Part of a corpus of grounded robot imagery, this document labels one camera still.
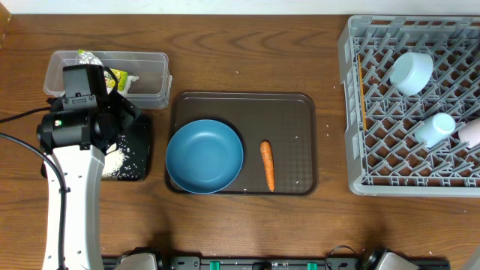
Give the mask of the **orange carrot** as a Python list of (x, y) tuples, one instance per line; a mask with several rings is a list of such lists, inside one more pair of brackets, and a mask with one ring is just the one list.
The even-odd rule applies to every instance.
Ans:
[(262, 141), (260, 144), (260, 153), (265, 170), (265, 179), (267, 181), (268, 189), (271, 192), (275, 191), (275, 167), (273, 161), (272, 147), (269, 141)]

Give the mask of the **pile of white rice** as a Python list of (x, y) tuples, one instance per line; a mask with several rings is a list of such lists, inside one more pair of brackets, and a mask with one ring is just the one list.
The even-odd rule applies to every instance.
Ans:
[(106, 152), (102, 178), (106, 180), (126, 179), (131, 171), (129, 160), (130, 155), (120, 142), (111, 145)]

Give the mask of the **green yellow foil wrapper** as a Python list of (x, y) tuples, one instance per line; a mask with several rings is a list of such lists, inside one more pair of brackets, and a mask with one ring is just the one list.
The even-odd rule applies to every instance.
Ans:
[[(92, 52), (82, 49), (77, 51), (76, 63), (80, 65), (100, 65), (104, 67), (104, 63), (97, 56), (95, 56)], [(113, 68), (110, 68), (110, 70), (110, 73), (106, 70), (103, 72), (107, 92), (110, 93), (116, 87), (117, 92), (126, 94), (131, 84), (131, 79), (129, 78), (128, 72)]]

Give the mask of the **black rectangular tray bin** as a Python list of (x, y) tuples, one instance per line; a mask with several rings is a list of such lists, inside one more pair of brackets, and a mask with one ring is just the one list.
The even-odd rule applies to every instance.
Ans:
[[(37, 136), (40, 148), (54, 163), (55, 168), (64, 175), (66, 183), (79, 185), (106, 180), (102, 178), (102, 172), (108, 149), (100, 150), (92, 146), (89, 149), (82, 150), (78, 145), (71, 145), (48, 150), (47, 115), (43, 117), (37, 127)], [(115, 143), (121, 143), (124, 150), (127, 150), (130, 155), (128, 164), (131, 170), (129, 176), (126, 179), (107, 181), (135, 182), (143, 180), (148, 171), (151, 138), (152, 123), (147, 116), (140, 115), (128, 129), (123, 130), (117, 136), (115, 141)]]

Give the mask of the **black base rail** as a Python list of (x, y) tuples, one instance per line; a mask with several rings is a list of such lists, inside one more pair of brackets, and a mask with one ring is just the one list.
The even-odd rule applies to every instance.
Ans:
[[(138, 247), (121, 256), (103, 256), (105, 269), (159, 269), (159, 270), (358, 270), (357, 266), (365, 254), (356, 253), (352, 248), (341, 245), (334, 247), (324, 257), (213, 257), (194, 256), (162, 256), (160, 252), (147, 247)], [(430, 257), (406, 257), (408, 260), (442, 260)]]

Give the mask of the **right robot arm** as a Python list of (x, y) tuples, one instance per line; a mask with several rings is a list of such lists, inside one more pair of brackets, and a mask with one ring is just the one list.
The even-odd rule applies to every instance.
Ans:
[(450, 269), (450, 265), (442, 260), (409, 260), (387, 249), (376, 249), (366, 253), (357, 269), (367, 270), (420, 270), (420, 269)]

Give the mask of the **grey dishwasher rack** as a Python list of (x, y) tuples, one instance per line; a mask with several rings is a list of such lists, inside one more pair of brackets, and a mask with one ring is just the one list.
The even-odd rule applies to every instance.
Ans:
[[(477, 197), (479, 148), (457, 134), (427, 147), (414, 133), (437, 113), (457, 129), (479, 118), (479, 19), (472, 16), (351, 16), (337, 41), (346, 105), (349, 189), (359, 196)], [(391, 83), (404, 53), (433, 60), (413, 96)]]

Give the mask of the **white napkin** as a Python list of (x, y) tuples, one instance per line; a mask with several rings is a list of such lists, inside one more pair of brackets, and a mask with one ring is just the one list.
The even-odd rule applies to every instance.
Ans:
[(124, 83), (123, 89), (121, 90), (121, 93), (126, 95), (130, 90), (132, 84), (135, 83), (138, 79), (139, 79), (138, 76), (128, 75)]

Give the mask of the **brown serving tray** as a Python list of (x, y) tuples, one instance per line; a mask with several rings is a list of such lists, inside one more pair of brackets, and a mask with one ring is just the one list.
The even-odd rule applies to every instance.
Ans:
[(200, 92), (179, 94), (172, 105), (170, 133), (212, 119), (229, 125), (244, 146), (244, 164), (222, 194), (269, 195), (260, 143), (271, 143), (275, 195), (304, 196), (318, 182), (314, 102), (302, 93)]

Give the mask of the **light blue cup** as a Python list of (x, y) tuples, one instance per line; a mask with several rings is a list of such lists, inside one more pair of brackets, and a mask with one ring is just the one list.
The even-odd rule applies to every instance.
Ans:
[(456, 128), (456, 122), (447, 113), (439, 112), (423, 121), (423, 125), (414, 133), (419, 143), (426, 143), (427, 148), (435, 146), (450, 136)]

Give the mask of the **clear plastic bin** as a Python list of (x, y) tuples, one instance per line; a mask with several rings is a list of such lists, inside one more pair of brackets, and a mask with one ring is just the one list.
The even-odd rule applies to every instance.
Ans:
[[(132, 82), (124, 96), (140, 109), (168, 107), (173, 77), (169, 70), (168, 56), (162, 52), (94, 51), (92, 53), (111, 69), (126, 71), (139, 79)], [(43, 90), (47, 95), (64, 94), (62, 70), (65, 66), (78, 65), (76, 50), (59, 50), (49, 60)]]

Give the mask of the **white pink cup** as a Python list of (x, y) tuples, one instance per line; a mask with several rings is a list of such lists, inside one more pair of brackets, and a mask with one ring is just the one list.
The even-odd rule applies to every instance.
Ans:
[(458, 138), (468, 149), (476, 147), (480, 143), (480, 118), (467, 122), (458, 131)]

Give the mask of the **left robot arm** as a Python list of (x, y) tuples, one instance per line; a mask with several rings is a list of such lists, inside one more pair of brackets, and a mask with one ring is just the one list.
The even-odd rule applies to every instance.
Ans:
[(43, 269), (102, 269), (100, 183), (108, 148), (140, 116), (115, 89), (108, 67), (79, 64), (63, 69), (64, 94), (37, 126), (48, 180)]

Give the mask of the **light blue bowl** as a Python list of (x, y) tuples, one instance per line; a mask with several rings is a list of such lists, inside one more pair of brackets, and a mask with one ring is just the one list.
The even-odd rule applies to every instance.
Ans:
[(434, 61), (426, 53), (406, 52), (393, 64), (389, 80), (405, 95), (418, 94), (429, 82), (434, 71)]

